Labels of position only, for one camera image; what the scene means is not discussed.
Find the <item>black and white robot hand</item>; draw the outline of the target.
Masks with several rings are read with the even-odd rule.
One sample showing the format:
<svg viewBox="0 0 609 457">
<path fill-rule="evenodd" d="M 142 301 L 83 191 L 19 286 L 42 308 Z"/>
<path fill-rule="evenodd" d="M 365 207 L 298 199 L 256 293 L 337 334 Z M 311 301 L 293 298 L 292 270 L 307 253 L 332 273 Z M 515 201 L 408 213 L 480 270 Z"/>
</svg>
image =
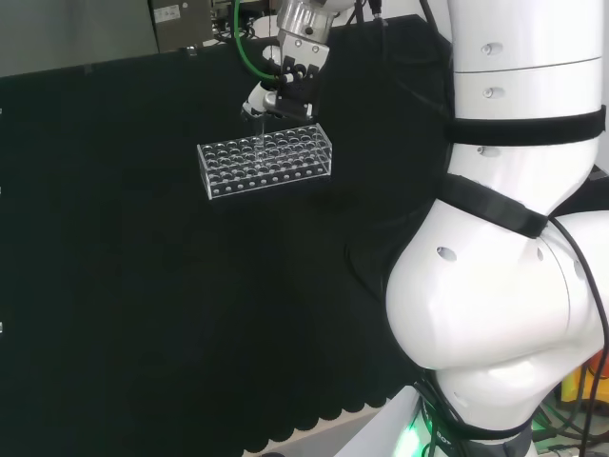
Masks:
<svg viewBox="0 0 609 457">
<path fill-rule="evenodd" d="M 278 44 L 264 49 L 265 69 L 256 68 L 241 44 L 238 51 L 258 83 L 242 105 L 250 118 L 265 114 L 308 121 L 318 112 L 329 47 L 309 37 L 280 30 Z"/>
</svg>

